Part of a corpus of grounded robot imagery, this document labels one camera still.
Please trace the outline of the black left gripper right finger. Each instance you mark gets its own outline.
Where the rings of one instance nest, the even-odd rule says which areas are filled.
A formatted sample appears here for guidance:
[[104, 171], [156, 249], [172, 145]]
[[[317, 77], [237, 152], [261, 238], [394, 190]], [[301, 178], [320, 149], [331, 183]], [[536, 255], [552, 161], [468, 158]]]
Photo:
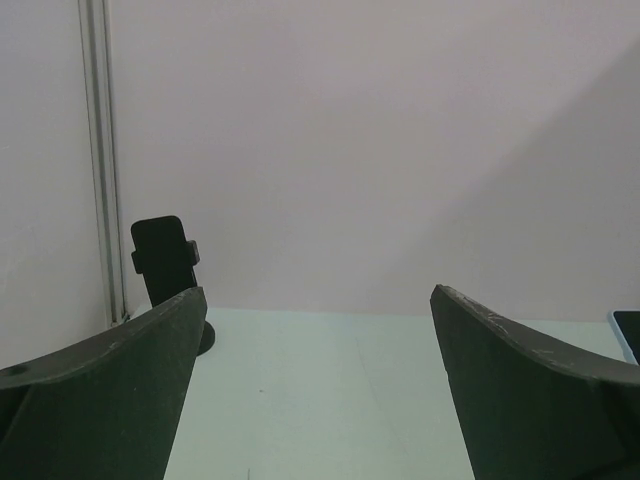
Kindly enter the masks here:
[[430, 306], [477, 479], [636, 479], [639, 368], [505, 318], [457, 290]]

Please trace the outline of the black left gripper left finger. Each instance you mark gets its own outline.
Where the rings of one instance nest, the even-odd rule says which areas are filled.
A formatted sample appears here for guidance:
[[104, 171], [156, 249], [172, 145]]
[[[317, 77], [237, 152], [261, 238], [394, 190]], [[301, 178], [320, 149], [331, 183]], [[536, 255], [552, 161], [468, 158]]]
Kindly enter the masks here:
[[163, 478], [206, 313], [203, 289], [191, 288], [2, 369], [2, 478]]

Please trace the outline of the black phone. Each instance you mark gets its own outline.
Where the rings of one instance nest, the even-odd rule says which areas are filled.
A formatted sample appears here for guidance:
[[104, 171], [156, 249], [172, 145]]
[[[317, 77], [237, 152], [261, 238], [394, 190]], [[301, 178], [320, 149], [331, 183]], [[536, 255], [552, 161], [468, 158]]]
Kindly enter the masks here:
[[199, 257], [187, 240], [181, 220], [174, 215], [132, 224], [134, 270], [144, 279], [152, 307], [197, 286], [194, 266]]

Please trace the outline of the aluminium corner post left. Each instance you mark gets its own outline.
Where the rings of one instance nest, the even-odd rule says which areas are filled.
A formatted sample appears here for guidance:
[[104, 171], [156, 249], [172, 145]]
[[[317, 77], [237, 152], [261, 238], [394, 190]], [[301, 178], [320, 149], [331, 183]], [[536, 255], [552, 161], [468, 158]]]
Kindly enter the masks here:
[[128, 317], [112, 115], [108, 3], [78, 3], [100, 263], [107, 325]]

